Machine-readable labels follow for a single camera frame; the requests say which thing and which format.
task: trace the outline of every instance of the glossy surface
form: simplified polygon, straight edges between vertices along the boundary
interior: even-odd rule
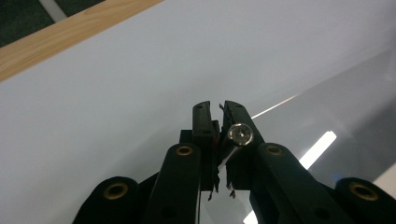
[[[247,146],[253,141],[254,136],[249,126],[243,123],[236,123],[230,127],[227,137],[238,146]]]
[[[0,222],[71,223],[102,180],[159,170],[191,109],[232,100],[329,186],[395,161],[394,1],[165,1],[0,83]],[[220,184],[225,185],[225,177]],[[202,223],[242,223],[220,189]]]

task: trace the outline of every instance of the black mechanical part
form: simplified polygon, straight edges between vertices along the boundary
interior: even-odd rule
[[[335,198],[357,223],[396,222],[396,202],[384,190],[359,178],[337,182]]]
[[[215,189],[219,191],[217,168],[219,122],[212,121],[209,101],[202,102],[192,108],[191,142],[201,149],[201,190],[212,191]]]
[[[259,144],[264,143],[264,140],[244,106],[236,102],[226,101],[222,109],[224,112],[223,126],[220,135],[222,147],[219,149],[218,165],[222,164],[222,158],[227,157],[229,151],[227,133],[233,125],[247,125],[253,132],[252,135],[254,137],[252,141],[247,146],[242,147],[243,150],[239,150],[237,156],[232,160],[228,160],[226,163],[227,187],[229,189],[249,190],[254,172],[254,166],[250,158]]]
[[[193,144],[169,148],[141,223],[199,223],[200,162]]]
[[[250,199],[264,223],[354,223],[287,148],[261,144],[254,161],[257,171]],[[278,216],[267,218],[266,209],[274,210],[273,206]]]
[[[179,144],[169,148],[159,173],[139,185],[126,177],[102,182],[74,223],[198,223],[200,192],[218,190],[222,162],[231,196],[234,189],[250,190],[260,224],[396,220],[396,201],[376,185],[346,178],[335,189],[324,186],[287,148],[265,144],[242,105],[226,101],[220,106],[221,133],[209,107],[202,102],[193,108],[192,130],[180,132]]]
[[[99,184],[80,207],[73,224],[138,223],[138,186],[126,177],[112,177]]]

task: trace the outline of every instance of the brass grommet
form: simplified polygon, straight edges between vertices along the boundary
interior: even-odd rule
[[[267,151],[269,153],[273,154],[274,156],[280,156],[283,154],[283,149],[279,148],[279,147],[269,146],[269,147],[266,147],[265,149],[267,149]]]
[[[178,147],[176,149],[176,154],[179,156],[188,156],[192,154],[193,150],[191,147]]]
[[[128,185],[126,185],[123,182],[117,182],[109,185],[105,189],[103,196],[109,200],[116,200],[118,198],[123,197],[126,194],[126,192],[128,192]]]
[[[376,201],[378,200],[378,194],[372,189],[364,186],[363,184],[352,182],[349,184],[350,191],[356,196],[360,197],[366,201]]]

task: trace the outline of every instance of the dark floor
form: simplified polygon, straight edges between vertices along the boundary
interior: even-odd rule
[[[104,0],[56,0],[72,16]],[[0,0],[0,48],[54,22],[38,0]]]

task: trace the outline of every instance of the metal screw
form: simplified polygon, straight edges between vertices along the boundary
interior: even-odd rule
[[[244,123],[236,123],[227,132],[228,139],[240,147],[247,146],[253,141],[253,131]]]

